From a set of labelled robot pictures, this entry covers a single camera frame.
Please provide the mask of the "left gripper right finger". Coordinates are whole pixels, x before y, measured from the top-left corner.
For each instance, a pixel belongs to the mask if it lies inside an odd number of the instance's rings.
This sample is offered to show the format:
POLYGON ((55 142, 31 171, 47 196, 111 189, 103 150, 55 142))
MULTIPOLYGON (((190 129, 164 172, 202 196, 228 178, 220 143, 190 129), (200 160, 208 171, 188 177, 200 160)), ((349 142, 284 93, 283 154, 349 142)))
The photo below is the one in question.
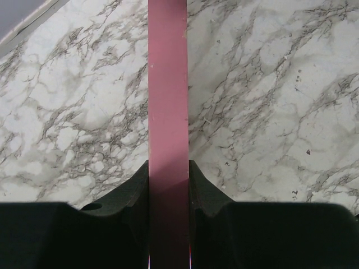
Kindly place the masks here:
POLYGON ((236 202, 189 164, 193 268, 357 268, 358 218, 329 203, 236 202))

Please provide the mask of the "pink picture frame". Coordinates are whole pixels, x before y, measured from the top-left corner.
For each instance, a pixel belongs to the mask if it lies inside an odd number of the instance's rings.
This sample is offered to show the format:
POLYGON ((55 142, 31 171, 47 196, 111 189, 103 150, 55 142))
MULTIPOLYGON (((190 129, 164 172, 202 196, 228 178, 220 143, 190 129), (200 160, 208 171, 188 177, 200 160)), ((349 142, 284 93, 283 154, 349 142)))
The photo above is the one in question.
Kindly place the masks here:
POLYGON ((186 1, 148 3, 151 268, 189 268, 186 1))

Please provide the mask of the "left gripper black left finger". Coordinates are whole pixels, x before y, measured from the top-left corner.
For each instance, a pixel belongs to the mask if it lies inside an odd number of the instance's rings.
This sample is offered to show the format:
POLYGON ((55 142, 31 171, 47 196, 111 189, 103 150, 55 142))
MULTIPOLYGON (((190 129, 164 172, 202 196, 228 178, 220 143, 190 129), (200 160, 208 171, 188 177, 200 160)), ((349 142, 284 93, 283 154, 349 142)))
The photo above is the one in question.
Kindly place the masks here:
POLYGON ((2 268, 147 268, 148 164, 81 209, 1 203, 2 268))

